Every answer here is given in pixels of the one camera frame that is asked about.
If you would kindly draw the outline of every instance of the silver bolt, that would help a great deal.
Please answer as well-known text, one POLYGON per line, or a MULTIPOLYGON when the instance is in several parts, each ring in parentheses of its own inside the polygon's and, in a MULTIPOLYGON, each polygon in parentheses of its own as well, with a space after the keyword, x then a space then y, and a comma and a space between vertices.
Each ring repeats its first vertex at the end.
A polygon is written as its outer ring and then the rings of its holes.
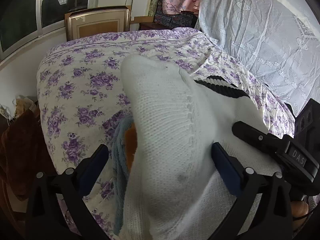
POLYGON ((43 172, 38 172, 36 176, 37 176, 38 179, 42 178, 43 177, 43 172))
POLYGON ((63 195, 62 194, 57 194, 57 199, 63 200, 63 195))
POLYGON ((66 173, 67 175, 71 175, 73 172, 74 172, 74 169, 73 169, 73 168, 68 168, 68 169, 66 169, 66 171, 65 171, 65 173, 66 173))
POLYGON ((280 172, 275 172, 275 176, 278 178, 278 179, 281 179, 282 178, 282 174, 280 172))
POLYGON ((254 169, 253 168, 245 168, 245 172, 248 173, 248 174, 254 174, 254 169))

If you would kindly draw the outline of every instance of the black and white striped trim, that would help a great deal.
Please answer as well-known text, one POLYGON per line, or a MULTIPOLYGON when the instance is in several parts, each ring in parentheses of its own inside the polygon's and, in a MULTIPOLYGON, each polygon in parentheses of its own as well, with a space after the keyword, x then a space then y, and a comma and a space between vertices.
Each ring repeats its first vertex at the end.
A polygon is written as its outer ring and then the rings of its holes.
POLYGON ((229 84, 220 76, 209 76, 205 80, 195 80, 195 82, 226 97, 249 97, 243 90, 234 84, 229 84))

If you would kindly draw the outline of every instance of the white knit garment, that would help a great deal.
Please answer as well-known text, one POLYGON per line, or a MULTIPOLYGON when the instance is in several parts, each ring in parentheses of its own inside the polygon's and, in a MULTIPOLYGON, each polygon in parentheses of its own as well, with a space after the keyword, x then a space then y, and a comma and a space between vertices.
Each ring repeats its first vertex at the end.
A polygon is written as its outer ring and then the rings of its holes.
MULTIPOLYGON (((235 201, 211 159, 219 142, 259 174, 280 171, 267 155, 232 134, 236 121, 268 133, 248 97, 229 98, 166 62, 129 56, 121 64, 138 147, 124 199, 120 237, 207 240, 235 201)), ((249 228, 260 198, 242 228, 249 228)))

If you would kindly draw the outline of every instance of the black cable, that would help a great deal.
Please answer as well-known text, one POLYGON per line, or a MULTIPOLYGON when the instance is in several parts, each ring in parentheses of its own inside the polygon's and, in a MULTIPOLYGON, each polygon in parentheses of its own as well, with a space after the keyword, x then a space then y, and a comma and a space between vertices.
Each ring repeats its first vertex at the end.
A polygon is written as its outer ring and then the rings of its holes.
POLYGON ((317 206, 316 206, 313 210, 311 210, 308 214, 305 214, 305 215, 303 215, 303 216, 301 216, 301 217, 297 217, 297 218, 296 218, 296 217, 292 217, 292 220, 293 220, 293 221, 296 221, 296 220, 300 220, 300 219, 306 218, 308 215, 312 214, 313 211, 315 211, 318 206, 320 206, 320 205, 317 205, 317 206))

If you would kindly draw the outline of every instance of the blue towel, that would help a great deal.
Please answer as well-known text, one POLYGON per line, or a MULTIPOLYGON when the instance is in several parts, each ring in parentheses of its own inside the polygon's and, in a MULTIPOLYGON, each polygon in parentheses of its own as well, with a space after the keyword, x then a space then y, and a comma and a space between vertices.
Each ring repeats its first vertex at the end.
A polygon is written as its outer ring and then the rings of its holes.
POLYGON ((132 123, 132 116, 122 118, 112 139, 111 156, 113 160, 113 170, 115 172, 113 185, 116 196, 116 215, 113 229, 115 235, 119 235, 123 224, 124 194, 129 178, 125 156, 124 134, 131 127, 132 123))

